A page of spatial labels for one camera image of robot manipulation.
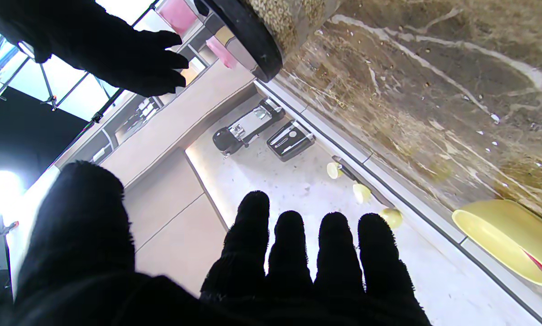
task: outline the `lemon slice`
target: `lemon slice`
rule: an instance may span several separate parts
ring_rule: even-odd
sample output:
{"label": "lemon slice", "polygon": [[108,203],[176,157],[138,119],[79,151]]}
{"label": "lemon slice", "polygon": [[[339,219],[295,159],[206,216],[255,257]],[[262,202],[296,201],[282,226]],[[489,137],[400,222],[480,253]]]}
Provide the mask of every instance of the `lemon slice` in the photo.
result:
{"label": "lemon slice", "polygon": [[334,180],[339,178],[342,175],[342,171],[341,169],[339,169],[339,163],[327,163],[327,175],[329,175],[329,177]]}
{"label": "lemon slice", "polygon": [[352,186],[353,194],[356,196],[356,200],[362,204],[370,200],[372,196],[371,190],[363,184],[356,183]]}
{"label": "lemon slice", "polygon": [[384,208],[380,212],[380,216],[390,226],[390,229],[396,229],[402,224],[402,213],[395,208]]}

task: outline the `kitchen counter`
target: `kitchen counter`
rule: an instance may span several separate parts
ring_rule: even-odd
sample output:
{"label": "kitchen counter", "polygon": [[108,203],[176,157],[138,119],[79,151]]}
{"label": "kitchen counter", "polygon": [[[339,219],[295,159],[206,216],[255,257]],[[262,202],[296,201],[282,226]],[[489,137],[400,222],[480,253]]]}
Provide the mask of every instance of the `kitchen counter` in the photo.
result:
{"label": "kitchen counter", "polygon": [[[262,132],[248,148],[224,159],[213,144],[213,134],[255,107],[260,99],[252,97],[231,111],[202,134],[186,154],[229,227],[234,223],[240,200],[252,190],[263,190],[271,199],[271,231],[281,212],[298,211],[304,219],[309,268],[315,278],[317,237],[323,216],[331,211],[346,215],[357,245],[360,216],[379,212],[384,205],[374,198],[358,204],[351,180],[345,176],[330,179],[325,167],[332,162],[332,154],[319,141],[282,163],[265,141],[288,121],[287,118]],[[450,252],[439,251],[433,242],[416,231],[408,217],[394,233],[400,257],[408,266],[416,287],[416,297],[434,325],[538,325],[457,248],[451,246]],[[269,248],[274,241],[271,232]]]}
{"label": "kitchen counter", "polygon": [[542,217],[542,1],[348,0],[276,80],[447,220],[493,198]]}

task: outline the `marble countertop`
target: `marble countertop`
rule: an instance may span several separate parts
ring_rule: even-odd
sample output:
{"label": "marble countertop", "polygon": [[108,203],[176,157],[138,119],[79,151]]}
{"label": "marble countertop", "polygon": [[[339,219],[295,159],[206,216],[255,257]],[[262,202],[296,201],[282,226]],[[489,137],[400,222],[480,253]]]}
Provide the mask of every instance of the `marble countertop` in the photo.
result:
{"label": "marble countertop", "polygon": [[348,0],[276,80],[424,200],[542,217],[542,1]]}

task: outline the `bright light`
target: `bright light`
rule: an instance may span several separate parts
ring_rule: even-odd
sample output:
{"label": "bright light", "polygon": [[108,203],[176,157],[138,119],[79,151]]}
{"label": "bright light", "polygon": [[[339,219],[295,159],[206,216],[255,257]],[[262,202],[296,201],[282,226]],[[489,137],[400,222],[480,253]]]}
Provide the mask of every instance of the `bright light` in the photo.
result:
{"label": "bright light", "polygon": [[0,214],[13,207],[22,192],[22,182],[15,173],[0,171]]}

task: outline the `floor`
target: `floor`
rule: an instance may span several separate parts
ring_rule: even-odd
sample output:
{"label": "floor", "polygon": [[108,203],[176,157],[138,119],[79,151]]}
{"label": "floor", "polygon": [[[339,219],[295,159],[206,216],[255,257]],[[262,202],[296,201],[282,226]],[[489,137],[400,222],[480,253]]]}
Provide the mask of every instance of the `floor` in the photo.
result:
{"label": "floor", "polygon": [[[304,218],[309,268],[317,271],[317,234],[321,218],[340,211],[348,217],[355,234],[358,219],[367,212],[379,212],[384,206],[372,199],[358,204],[352,193],[352,181],[332,180],[325,172],[331,162],[319,142],[292,160],[282,163],[265,144],[287,118],[260,134],[249,148],[227,159],[213,145],[212,135],[254,107],[258,98],[246,101],[200,136],[187,150],[192,165],[227,225],[232,225],[236,207],[252,190],[263,190],[271,199],[271,225],[279,214],[296,210]],[[464,256],[447,256],[404,222],[395,229],[400,257],[407,264],[416,287],[416,297],[435,325],[538,325],[501,287],[479,272]]]}

